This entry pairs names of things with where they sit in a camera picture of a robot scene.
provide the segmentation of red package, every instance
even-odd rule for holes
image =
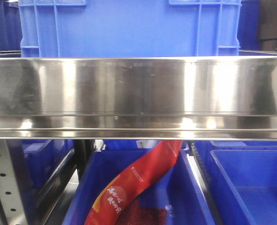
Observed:
[[[97,197],[84,225],[115,225],[122,211],[176,164],[181,143],[161,141],[123,170]]]

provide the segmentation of storage rack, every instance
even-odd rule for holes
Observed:
[[[37,205],[17,139],[48,138],[75,154]],[[277,140],[277,56],[0,58],[0,224],[46,221],[98,138]]]

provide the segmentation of red powder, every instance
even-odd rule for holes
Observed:
[[[165,225],[167,211],[141,207],[138,200],[132,201],[119,216],[116,225]]]

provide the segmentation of stainless steel shelf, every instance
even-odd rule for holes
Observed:
[[[277,57],[0,58],[0,138],[277,139]]]

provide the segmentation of crate handle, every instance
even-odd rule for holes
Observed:
[[[198,4],[200,3],[198,0],[169,0],[170,5],[174,6],[183,6],[183,5],[191,5],[191,3]]]

